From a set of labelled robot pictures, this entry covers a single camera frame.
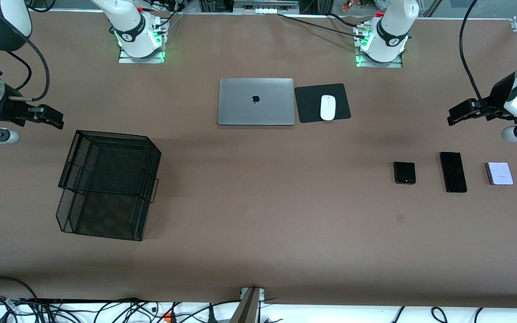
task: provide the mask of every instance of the computer mouse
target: computer mouse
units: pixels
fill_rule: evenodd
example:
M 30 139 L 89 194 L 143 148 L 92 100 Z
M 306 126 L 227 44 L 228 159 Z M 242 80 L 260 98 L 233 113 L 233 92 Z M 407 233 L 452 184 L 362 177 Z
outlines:
M 336 113 L 336 99 L 334 96 L 322 96 L 320 98 L 320 118 L 326 121 L 334 119 Z

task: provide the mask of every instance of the black smartphone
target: black smartphone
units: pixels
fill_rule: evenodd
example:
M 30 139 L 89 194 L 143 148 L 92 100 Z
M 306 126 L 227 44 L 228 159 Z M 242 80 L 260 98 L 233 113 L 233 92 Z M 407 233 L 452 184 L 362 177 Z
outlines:
M 396 184 L 416 184 L 414 163 L 394 162 L 394 181 Z
M 440 153 L 440 162 L 446 183 L 446 192 L 466 193 L 466 178 L 460 153 Z

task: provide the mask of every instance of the brown table surface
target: brown table surface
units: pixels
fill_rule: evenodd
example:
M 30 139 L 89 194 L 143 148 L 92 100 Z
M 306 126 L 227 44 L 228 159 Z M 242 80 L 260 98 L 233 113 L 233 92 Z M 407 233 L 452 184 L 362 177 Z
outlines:
M 500 137 L 510 123 L 446 121 L 474 96 L 460 20 L 418 20 L 404 68 L 377 69 L 355 66 L 350 37 L 274 15 L 186 16 L 159 65 L 118 64 L 101 13 L 32 16 L 51 69 L 42 103 L 65 129 L 29 123 L 20 143 L 0 145 L 0 275 L 45 298 L 221 301 L 257 285 L 281 303 L 517 307 L 517 144 Z M 468 22 L 464 45 L 484 94 L 517 68 L 508 21 Z M 22 93 L 37 96 L 41 63 L 18 53 L 35 74 Z M 0 70 L 11 85 L 25 75 L 4 52 Z M 218 127 L 230 77 L 344 83 L 352 118 Z M 144 241 L 59 230 L 76 129 L 147 135 L 162 151 Z M 440 151 L 462 153 L 468 193 L 445 192 Z M 414 162 L 418 183 L 394 184 L 394 161 Z M 509 163 L 513 186 L 489 185 L 492 161 Z M 13 283 L 0 294 L 27 296 Z

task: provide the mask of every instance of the laptop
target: laptop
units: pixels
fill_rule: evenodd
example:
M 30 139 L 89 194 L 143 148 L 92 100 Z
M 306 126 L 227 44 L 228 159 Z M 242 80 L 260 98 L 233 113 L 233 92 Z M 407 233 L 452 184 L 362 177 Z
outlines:
M 294 125 L 294 81 L 279 78 L 221 79 L 218 125 Z

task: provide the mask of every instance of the mouse pad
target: mouse pad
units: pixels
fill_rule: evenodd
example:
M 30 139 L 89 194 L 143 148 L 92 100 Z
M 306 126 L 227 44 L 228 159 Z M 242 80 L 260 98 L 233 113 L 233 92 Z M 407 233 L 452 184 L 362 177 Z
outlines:
M 349 119 L 351 109 L 348 106 L 344 84 L 325 84 L 295 88 L 296 107 L 301 123 L 322 121 L 320 118 L 320 99 L 322 96 L 334 96 L 336 114 L 334 119 Z

